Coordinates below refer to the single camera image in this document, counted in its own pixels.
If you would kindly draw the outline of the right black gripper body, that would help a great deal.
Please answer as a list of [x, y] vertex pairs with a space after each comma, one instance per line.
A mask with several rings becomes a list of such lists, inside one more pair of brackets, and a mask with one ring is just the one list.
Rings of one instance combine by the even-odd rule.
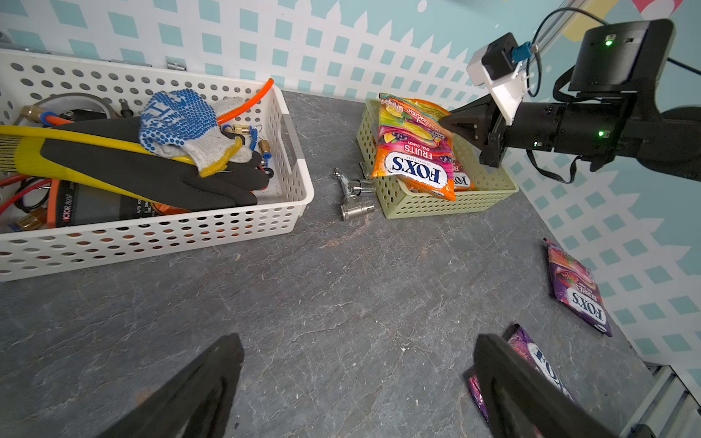
[[612, 162], [624, 125], [630, 117], [629, 100], [592, 102], [525, 102], [513, 124], [507, 125], [497, 104], [482, 98], [478, 127], [480, 162], [498, 167], [507, 149], [554, 151], [582, 157], [593, 167]]

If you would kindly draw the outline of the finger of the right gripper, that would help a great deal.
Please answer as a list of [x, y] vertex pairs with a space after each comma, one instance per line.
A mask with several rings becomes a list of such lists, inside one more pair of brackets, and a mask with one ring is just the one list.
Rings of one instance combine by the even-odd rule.
[[495, 119], [496, 103], [491, 95], [486, 95], [454, 109], [439, 124], [483, 151], [489, 145], [489, 133], [494, 128]]

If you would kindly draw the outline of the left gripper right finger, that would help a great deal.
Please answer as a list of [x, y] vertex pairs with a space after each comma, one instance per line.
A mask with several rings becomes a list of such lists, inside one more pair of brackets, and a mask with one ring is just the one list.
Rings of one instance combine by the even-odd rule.
[[497, 335], [480, 334], [473, 358], [494, 437], [614, 436]]

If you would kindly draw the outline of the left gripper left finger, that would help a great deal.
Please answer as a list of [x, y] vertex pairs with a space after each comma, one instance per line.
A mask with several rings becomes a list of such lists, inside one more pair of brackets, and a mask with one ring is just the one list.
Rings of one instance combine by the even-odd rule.
[[219, 338], [102, 437], [222, 437], [245, 351], [236, 333]]

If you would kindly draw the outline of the orange white candy bag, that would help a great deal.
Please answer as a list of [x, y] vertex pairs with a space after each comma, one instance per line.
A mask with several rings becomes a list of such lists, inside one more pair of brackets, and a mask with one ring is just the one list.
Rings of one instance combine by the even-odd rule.
[[[427, 100], [416, 100], [416, 99], [410, 99], [409, 101], [412, 102], [412, 104], [414, 104], [414, 106], [418, 107], [418, 109], [423, 111], [423, 113], [431, 116], [433, 119], [437, 120], [438, 122], [440, 122], [440, 120], [442, 120], [446, 116], [450, 115], [450, 112], [447, 109], [445, 109], [437, 104], [434, 104], [433, 102], [430, 102]], [[475, 185], [472, 183], [469, 176], [467, 175], [463, 165], [458, 160], [458, 156], [456, 155], [456, 150], [453, 150], [453, 170], [454, 170], [454, 180], [455, 180], [455, 191], [457, 193], [473, 191], [476, 189]]]

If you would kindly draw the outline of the orange Fox's fruits bag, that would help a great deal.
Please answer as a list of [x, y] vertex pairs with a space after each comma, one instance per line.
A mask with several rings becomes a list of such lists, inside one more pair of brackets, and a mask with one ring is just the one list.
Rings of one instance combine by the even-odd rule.
[[416, 191], [454, 202], [453, 133], [410, 99], [389, 93], [379, 98], [372, 177], [395, 176]]

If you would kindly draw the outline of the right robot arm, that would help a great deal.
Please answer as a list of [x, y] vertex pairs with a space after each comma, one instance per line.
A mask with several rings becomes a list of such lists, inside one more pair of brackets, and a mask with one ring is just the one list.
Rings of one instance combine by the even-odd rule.
[[500, 166], [509, 148], [564, 153], [595, 172], [615, 157], [692, 181], [700, 179], [700, 109], [659, 111], [655, 93], [675, 36], [669, 19], [595, 27], [585, 34], [575, 65], [553, 87], [552, 102], [506, 108], [494, 89], [441, 120], [447, 131]]

